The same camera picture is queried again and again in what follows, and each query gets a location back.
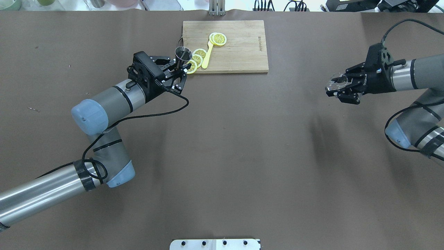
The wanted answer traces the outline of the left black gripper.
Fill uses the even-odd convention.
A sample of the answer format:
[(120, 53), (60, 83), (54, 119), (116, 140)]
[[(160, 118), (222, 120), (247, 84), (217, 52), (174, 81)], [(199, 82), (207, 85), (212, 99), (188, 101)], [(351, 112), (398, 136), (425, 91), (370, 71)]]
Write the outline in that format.
[(165, 79), (161, 81), (163, 90), (172, 90), (181, 94), (185, 87), (191, 63), (168, 56), (150, 56), (150, 61), (153, 63), (153, 65), (150, 65), (151, 72), (162, 71), (165, 74)]

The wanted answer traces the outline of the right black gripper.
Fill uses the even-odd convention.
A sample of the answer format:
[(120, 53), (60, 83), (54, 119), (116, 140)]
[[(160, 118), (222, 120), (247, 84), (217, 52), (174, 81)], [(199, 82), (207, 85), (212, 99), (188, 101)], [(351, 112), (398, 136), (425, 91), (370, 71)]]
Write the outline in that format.
[(364, 70), (365, 62), (352, 66), (345, 70), (342, 78), (347, 82), (363, 82), (357, 87), (357, 91), (350, 87), (340, 90), (330, 90), (326, 87), (328, 97), (337, 98), (340, 102), (346, 104), (360, 104), (362, 94), (381, 94), (387, 92), (395, 92), (391, 81), (390, 70), (382, 70), (380, 73), (366, 72)]

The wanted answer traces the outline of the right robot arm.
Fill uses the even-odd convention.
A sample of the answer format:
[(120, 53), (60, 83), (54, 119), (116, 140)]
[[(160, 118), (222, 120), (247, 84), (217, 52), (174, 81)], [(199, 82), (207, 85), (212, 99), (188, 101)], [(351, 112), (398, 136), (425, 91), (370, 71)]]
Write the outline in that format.
[(377, 59), (333, 75), (326, 95), (358, 105), (366, 94), (424, 90), (411, 105), (393, 114), (384, 126), (395, 147), (443, 160), (443, 55), (394, 61), (387, 52)]

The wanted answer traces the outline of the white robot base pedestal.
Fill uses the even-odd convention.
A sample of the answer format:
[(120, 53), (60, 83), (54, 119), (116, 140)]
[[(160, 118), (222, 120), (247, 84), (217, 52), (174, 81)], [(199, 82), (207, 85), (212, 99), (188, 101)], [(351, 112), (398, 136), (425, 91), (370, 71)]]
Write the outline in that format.
[(261, 250), (260, 239), (176, 239), (170, 250)]

